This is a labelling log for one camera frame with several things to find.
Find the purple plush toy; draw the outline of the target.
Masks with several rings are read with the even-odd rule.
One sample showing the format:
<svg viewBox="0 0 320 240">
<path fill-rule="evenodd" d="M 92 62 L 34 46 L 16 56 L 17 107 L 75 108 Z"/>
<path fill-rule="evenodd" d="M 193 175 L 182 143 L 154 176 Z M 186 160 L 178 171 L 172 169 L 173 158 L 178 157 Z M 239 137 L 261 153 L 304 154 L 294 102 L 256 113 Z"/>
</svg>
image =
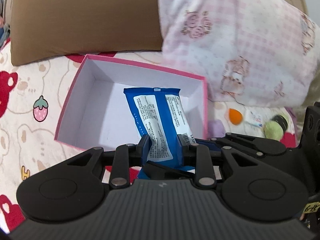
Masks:
<svg viewBox="0 0 320 240">
<path fill-rule="evenodd" d="M 215 119 L 208 122 L 208 137 L 222 138 L 225 136 L 226 130 L 221 120 Z"/>
</svg>

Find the green yarn ball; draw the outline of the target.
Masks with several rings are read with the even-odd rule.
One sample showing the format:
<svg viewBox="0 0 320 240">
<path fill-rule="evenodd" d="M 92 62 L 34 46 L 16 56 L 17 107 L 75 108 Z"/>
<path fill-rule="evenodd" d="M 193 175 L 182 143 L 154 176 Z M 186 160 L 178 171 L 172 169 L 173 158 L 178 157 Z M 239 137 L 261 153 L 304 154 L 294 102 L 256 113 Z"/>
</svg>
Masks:
<svg viewBox="0 0 320 240">
<path fill-rule="evenodd" d="M 284 133 L 287 131 L 289 125 L 289 118 L 285 114 L 277 114 L 268 120 L 264 126 L 263 131 L 266 139 L 281 141 Z"/>
</svg>

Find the blue snack packet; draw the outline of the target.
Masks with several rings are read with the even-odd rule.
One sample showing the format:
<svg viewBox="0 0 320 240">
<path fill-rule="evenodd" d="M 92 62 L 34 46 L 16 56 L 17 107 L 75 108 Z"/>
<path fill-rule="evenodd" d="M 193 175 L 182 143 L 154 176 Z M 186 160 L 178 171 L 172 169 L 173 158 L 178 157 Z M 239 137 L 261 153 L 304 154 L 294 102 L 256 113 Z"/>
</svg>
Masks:
<svg viewBox="0 0 320 240">
<path fill-rule="evenodd" d="M 182 166 L 177 136 L 183 135 L 187 144 L 196 142 L 185 116 L 179 88 L 125 88 L 124 94 L 136 127 L 141 136 L 148 135 L 150 149 L 144 160 L 182 171 L 192 171 Z"/>
</svg>

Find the pink cardboard box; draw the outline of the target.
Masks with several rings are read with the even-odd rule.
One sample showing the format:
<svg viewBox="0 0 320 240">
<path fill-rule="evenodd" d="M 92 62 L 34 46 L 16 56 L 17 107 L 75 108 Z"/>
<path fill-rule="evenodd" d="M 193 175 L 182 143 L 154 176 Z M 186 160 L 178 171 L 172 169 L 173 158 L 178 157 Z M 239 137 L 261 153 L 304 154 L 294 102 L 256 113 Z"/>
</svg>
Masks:
<svg viewBox="0 0 320 240">
<path fill-rule="evenodd" d="M 185 118 L 193 137 L 208 134 L 207 82 L 205 77 L 167 67 L 86 55 L 77 71 L 57 122 L 55 140 L 87 150 L 99 146 L 106 151 L 123 144 L 136 144 L 138 128 L 134 112 L 140 109 L 130 88 L 178 89 Z"/>
</svg>

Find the orange makeup sponge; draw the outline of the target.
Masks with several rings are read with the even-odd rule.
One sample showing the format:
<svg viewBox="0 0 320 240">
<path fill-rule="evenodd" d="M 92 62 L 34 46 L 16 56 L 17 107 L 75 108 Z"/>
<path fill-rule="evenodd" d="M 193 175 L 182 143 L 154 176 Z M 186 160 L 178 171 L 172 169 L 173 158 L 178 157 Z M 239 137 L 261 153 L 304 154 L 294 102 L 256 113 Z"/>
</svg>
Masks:
<svg viewBox="0 0 320 240">
<path fill-rule="evenodd" d="M 229 109 L 229 112 L 228 112 L 228 115 L 229 115 L 229 120 L 230 122 L 235 125 L 235 126 L 238 126 L 239 124 L 242 123 L 243 121 L 243 115 L 241 112 L 239 112 L 238 110 L 236 109 L 233 109 L 233 108 L 230 108 Z"/>
</svg>

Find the white tissue pack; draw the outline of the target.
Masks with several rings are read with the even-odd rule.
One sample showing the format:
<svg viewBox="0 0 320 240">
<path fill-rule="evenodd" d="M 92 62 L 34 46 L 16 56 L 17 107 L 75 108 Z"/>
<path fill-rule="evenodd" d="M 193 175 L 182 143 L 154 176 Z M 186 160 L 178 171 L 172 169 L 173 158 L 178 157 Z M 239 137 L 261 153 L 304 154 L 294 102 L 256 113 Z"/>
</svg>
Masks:
<svg viewBox="0 0 320 240">
<path fill-rule="evenodd" d="M 254 127 L 263 127 L 263 117 L 253 110 L 246 110 L 244 121 Z"/>
</svg>

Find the pink checked pillow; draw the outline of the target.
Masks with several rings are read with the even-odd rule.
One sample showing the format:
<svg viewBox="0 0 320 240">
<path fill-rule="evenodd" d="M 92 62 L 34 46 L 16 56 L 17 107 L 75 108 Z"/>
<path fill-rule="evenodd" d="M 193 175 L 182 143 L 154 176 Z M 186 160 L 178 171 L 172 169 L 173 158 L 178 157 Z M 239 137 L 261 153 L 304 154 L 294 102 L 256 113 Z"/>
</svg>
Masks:
<svg viewBox="0 0 320 240">
<path fill-rule="evenodd" d="M 295 107 L 319 63 L 319 26 L 284 0 L 158 0 L 166 66 L 204 76 L 212 101 Z"/>
</svg>

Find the brown cloud pillow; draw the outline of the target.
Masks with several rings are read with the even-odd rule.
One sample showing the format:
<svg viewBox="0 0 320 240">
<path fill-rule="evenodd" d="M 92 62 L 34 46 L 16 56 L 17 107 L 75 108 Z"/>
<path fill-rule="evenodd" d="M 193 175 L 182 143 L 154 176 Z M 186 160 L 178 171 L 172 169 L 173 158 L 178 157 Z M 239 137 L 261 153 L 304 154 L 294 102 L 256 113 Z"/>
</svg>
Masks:
<svg viewBox="0 0 320 240">
<path fill-rule="evenodd" d="M 13 0 L 10 27 L 14 66 L 163 43 L 158 0 Z"/>
</svg>

